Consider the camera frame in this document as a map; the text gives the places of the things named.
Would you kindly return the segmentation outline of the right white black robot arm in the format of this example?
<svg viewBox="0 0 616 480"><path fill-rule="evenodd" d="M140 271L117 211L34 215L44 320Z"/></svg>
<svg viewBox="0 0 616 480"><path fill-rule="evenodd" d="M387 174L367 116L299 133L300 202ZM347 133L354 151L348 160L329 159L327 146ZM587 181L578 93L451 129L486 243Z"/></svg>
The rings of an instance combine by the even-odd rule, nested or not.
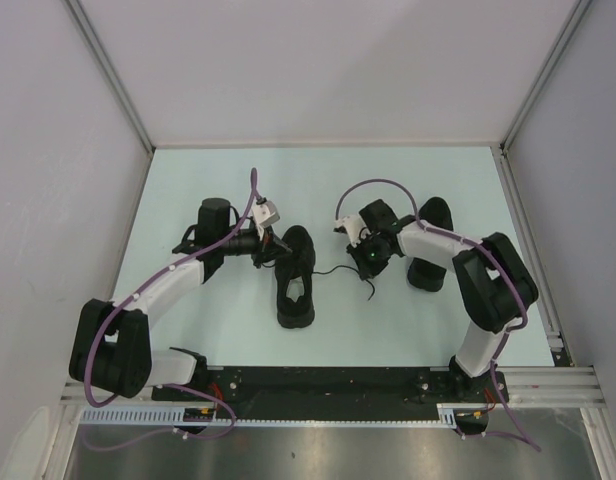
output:
<svg viewBox="0 0 616 480"><path fill-rule="evenodd" d="M335 221L363 280L378 276L393 256L423 260L456 276L470 325L451 359L451 393L472 401L485 389L483 374L509 334L525 328L538 288L510 239L496 232L479 241L416 215L396 216L379 199Z"/></svg>

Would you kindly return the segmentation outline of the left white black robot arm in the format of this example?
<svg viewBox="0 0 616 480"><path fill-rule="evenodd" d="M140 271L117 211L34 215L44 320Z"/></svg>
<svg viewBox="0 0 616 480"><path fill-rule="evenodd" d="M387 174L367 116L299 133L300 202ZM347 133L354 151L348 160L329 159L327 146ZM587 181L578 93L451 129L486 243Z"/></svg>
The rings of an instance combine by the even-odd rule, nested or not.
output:
<svg viewBox="0 0 616 480"><path fill-rule="evenodd" d="M168 264L126 298L91 299L80 312L68 372L83 384L90 404L93 389L133 398L146 387L173 384L185 398L202 397L209 387L204 356L183 348L153 348L151 332L178 301L206 283L228 256L248 256L257 268L290 254L273 230L274 203L253 200L236 215L226 199L203 200L195 224L185 231Z"/></svg>

